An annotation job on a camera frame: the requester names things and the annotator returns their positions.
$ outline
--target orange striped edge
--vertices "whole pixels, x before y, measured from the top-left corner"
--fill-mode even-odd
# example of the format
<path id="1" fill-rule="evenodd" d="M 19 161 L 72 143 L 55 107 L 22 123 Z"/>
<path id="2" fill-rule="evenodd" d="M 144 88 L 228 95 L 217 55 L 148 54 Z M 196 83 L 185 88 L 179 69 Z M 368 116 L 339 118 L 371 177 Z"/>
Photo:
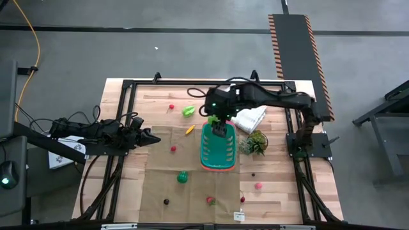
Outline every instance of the orange striped edge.
<path id="1" fill-rule="evenodd" d="M 315 43 L 315 38 L 313 35 L 313 29 L 311 28 L 311 24 L 309 22 L 308 16 L 304 15 L 304 17 L 305 17 L 305 22 L 307 23 L 307 29 L 308 29 L 309 37 L 311 39 L 311 44 L 313 46 L 315 60 L 317 62 L 317 67 L 318 67 L 318 72 L 320 73 L 322 87 L 323 87 L 324 94 L 325 94 L 325 100 L 327 101 L 328 110 L 330 111 L 330 120 L 333 121 L 335 120 L 335 116 L 334 116 L 334 112 L 332 111 L 330 96 L 329 96 L 328 89 L 327 89 L 327 83 L 324 78 L 324 72 L 322 71 L 320 57 L 318 56 L 318 50 L 317 50 L 317 45 Z"/>
<path id="2" fill-rule="evenodd" d="M 273 15 L 268 15 L 268 25 L 270 26 L 271 40 L 273 43 L 274 61 L 275 61 L 275 69 L 277 70 L 277 77 L 279 79 L 284 79 L 284 76 L 282 74 L 279 42 L 277 40 L 277 33 L 275 32 L 275 24 L 274 24 Z"/>

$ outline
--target small succulent plant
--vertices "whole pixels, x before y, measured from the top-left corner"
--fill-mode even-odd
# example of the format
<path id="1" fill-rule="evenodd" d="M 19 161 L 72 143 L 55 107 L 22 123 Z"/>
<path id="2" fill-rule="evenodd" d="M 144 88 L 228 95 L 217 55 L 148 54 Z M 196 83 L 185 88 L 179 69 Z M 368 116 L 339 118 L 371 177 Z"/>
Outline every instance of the small succulent plant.
<path id="1" fill-rule="evenodd" d="M 255 153 L 257 155 L 263 155 L 267 149 L 268 139 L 260 130 L 253 131 L 246 140 L 242 140 L 238 149 L 245 155 Z"/>

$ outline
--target white paper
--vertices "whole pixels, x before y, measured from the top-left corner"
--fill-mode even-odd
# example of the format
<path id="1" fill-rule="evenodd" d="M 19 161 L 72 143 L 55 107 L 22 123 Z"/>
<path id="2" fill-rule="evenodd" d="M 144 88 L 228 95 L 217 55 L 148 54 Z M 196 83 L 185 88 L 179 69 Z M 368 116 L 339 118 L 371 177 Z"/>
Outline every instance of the white paper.
<path id="1" fill-rule="evenodd" d="M 244 213 L 242 213 L 242 212 L 235 211 L 233 213 L 233 216 L 234 216 L 233 217 L 234 220 L 236 220 L 236 221 L 244 221 L 245 220 Z"/>

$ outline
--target green plastic basket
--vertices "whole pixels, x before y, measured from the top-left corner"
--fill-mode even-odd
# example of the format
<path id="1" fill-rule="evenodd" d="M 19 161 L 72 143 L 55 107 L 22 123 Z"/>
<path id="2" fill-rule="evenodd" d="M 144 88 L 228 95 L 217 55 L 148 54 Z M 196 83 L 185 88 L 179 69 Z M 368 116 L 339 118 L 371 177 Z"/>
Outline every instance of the green plastic basket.
<path id="1" fill-rule="evenodd" d="M 230 171 L 236 164 L 236 128 L 226 123 L 226 137 L 213 134 L 212 126 L 205 123 L 202 129 L 200 160 L 203 168 L 210 171 Z"/>

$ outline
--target wooden tabletop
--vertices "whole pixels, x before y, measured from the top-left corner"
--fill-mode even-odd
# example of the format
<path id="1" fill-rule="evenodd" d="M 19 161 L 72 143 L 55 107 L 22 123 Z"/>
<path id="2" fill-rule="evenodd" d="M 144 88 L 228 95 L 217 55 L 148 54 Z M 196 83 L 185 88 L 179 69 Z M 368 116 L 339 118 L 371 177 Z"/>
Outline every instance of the wooden tabletop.
<path id="1" fill-rule="evenodd" d="M 107 79 L 100 104 L 100 119 L 116 117 L 122 81 L 123 79 Z M 303 91 L 315 97 L 311 81 L 297 80 L 295 83 L 297 91 Z M 139 116 L 145 120 L 143 127 L 157 125 L 183 128 L 188 128 L 191 125 L 201 127 L 206 118 L 201 117 L 197 109 L 204 104 L 204 99 L 190 97 L 186 94 L 188 87 L 190 86 L 138 86 L 134 111 L 138 112 Z M 206 91 L 208 86 L 199 86 L 197 88 Z M 280 90 L 273 86 L 266 88 Z M 128 107 L 129 94 L 130 90 L 128 90 L 125 99 L 123 113 L 126 113 Z M 175 108 L 167 113 L 169 104 L 174 104 Z M 197 109 L 193 117 L 186 119 L 181 115 L 181 110 L 188 105 L 195 105 Z M 265 151 L 265 157 L 240 155 L 240 190 L 243 192 L 246 200 L 242 204 L 242 209 L 245 213 L 245 221 L 242 223 L 301 224 L 302 218 L 294 167 L 292 160 L 288 156 L 285 141 L 285 135 L 288 131 L 284 109 L 267 107 L 266 116 L 258 129 L 268 137 L 269 145 Z M 316 126 L 314 132 L 322 132 L 322 127 Z M 144 168 L 147 159 L 147 147 L 132 150 L 125 158 L 115 222 L 138 222 Z M 85 209 L 93 202 L 101 189 L 106 161 L 107 157 L 100 157 L 89 172 L 83 198 Z M 84 173 L 89 163 L 90 160 L 87 161 Z M 317 193 L 333 214 L 339 219 L 343 219 L 331 166 L 322 159 L 312 158 L 311 167 L 313 169 Z M 254 188 L 256 182 L 262 182 L 263 188 L 261 190 Z M 305 194 L 309 215 L 313 218 L 311 199 L 306 191 Z M 111 192 L 107 195 L 107 200 L 109 202 L 106 202 L 104 216 L 109 209 Z M 78 193 L 73 218 L 79 215 Z"/>

